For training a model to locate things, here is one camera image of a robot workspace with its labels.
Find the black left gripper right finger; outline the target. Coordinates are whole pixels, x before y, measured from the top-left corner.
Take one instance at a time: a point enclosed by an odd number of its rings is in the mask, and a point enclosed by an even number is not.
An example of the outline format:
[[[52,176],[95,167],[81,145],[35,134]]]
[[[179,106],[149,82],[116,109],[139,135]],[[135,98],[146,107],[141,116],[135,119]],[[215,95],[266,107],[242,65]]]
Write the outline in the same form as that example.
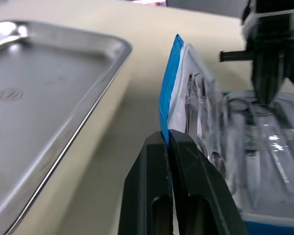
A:
[[[181,235],[246,235],[223,176],[185,133],[170,131],[169,161]]]

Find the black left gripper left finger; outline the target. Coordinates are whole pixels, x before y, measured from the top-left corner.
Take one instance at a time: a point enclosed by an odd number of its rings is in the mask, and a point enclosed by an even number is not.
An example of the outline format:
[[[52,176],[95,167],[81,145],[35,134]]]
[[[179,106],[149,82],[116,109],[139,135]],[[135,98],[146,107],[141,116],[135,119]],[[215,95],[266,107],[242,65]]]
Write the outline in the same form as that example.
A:
[[[118,234],[173,234],[171,171],[159,131],[146,138],[125,179]]]

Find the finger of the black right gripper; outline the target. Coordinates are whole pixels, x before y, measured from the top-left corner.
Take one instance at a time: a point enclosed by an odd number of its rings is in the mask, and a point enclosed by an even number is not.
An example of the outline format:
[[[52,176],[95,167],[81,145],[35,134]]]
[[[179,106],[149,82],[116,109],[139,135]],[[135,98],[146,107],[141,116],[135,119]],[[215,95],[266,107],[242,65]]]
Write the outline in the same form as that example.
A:
[[[258,52],[254,54],[252,62],[252,85],[257,101],[260,104],[268,104],[267,88],[267,72],[266,72],[266,52]]]
[[[270,56],[268,93],[266,104],[272,104],[285,80],[286,50],[279,50]]]

